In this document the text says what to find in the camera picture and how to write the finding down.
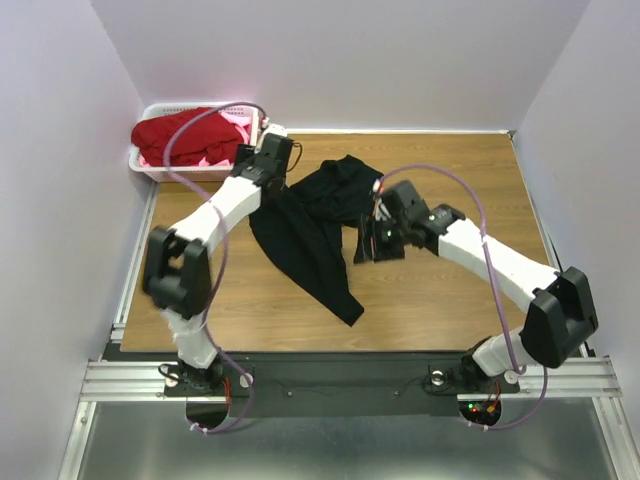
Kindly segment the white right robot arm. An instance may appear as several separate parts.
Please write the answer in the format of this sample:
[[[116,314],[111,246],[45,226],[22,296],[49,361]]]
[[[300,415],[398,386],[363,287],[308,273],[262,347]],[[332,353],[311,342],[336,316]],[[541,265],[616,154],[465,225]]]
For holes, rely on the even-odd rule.
[[[426,249],[487,281],[494,299],[508,297],[525,315],[464,352],[459,363],[431,372],[438,391],[478,392],[506,372],[529,366],[557,369],[595,333],[598,319],[588,278],[569,267],[559,271],[525,257],[489,236],[463,212],[427,205],[404,180],[390,187],[375,181],[373,210],[358,226],[357,264],[404,258],[408,246]]]

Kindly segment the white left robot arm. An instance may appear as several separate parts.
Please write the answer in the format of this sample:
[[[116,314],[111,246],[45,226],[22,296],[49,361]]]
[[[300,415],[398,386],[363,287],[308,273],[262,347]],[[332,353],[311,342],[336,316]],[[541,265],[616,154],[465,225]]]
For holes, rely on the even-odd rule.
[[[169,385],[210,394],[224,384],[207,318],[226,270],[228,234],[282,191],[293,148],[284,128],[269,127],[257,146],[238,148],[231,174],[199,208],[149,233],[142,290],[167,321],[177,348],[177,365],[160,369]]]

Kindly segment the black t shirt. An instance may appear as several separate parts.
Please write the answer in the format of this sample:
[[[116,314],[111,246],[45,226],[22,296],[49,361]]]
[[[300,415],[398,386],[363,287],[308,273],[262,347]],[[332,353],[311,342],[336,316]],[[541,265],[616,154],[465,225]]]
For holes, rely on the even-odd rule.
[[[249,216],[267,258],[348,326],[364,313],[350,293],[342,228],[373,211],[372,187],[383,173],[347,155],[325,160]]]

